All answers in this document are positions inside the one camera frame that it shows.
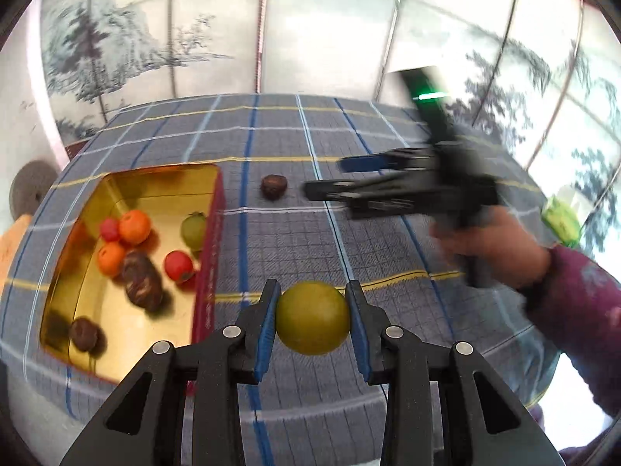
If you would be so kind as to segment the person right hand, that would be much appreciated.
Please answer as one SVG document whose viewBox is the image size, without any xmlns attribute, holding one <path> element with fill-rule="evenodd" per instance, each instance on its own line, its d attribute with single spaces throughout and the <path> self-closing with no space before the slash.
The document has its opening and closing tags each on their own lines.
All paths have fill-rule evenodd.
<svg viewBox="0 0 621 466">
<path fill-rule="evenodd" d="M 480 258 L 496 281 L 513 289 L 540 282 L 552 266 L 550 250 L 502 206 L 488 209 L 482 226 L 449 230 L 435 223 L 430 233 L 449 259 Z"/>
</svg>

